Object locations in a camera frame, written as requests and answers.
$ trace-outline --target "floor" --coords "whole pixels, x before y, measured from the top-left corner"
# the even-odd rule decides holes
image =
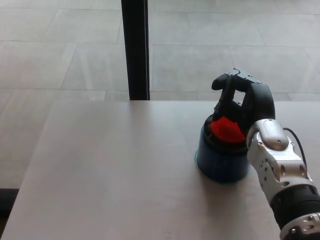
[[[276,101],[320,101],[319,0],[150,0],[149,31],[152,100],[216,100],[237,67]],[[0,0],[0,188],[58,99],[129,99],[121,0]]]

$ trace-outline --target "black cable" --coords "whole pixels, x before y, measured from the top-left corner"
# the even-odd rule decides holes
[[[304,152],[304,149],[302,148],[302,145],[301,145],[301,142],[300,142],[298,136],[295,134],[295,132],[293,130],[291,130],[288,127],[284,127],[283,130],[290,132],[292,134],[292,136],[295,138],[295,140],[298,143],[298,146],[300,148],[300,152],[301,152],[301,156],[302,156],[302,160],[304,162],[305,168],[307,169],[307,161],[306,161],[306,157],[305,157],[305,152]]]

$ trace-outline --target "white table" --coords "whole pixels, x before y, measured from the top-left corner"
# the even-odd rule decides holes
[[[277,240],[253,168],[218,185],[194,163],[215,102],[64,101],[52,108],[2,240]],[[320,187],[320,103],[278,102]]]

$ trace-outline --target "blue container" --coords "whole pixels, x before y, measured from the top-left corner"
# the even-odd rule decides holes
[[[234,183],[244,178],[250,168],[247,148],[232,144],[228,147],[225,143],[222,146],[217,140],[209,140],[205,134],[203,126],[199,148],[195,154],[199,170],[209,179],[222,184]]]

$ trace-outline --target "black robot arm segment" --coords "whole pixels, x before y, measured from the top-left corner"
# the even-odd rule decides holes
[[[225,73],[212,83],[213,90],[222,90],[214,108],[214,120],[222,116],[237,122],[246,136],[250,127],[260,119],[276,119],[274,99],[268,85],[255,80],[252,75],[238,70]],[[244,92],[242,104],[235,101],[235,91]]]
[[[247,158],[281,230],[281,240],[320,240],[320,196],[294,143],[276,121],[275,105],[266,84],[238,69],[212,83],[222,94],[216,119],[237,122],[246,136]],[[235,91],[245,92],[242,104]]]

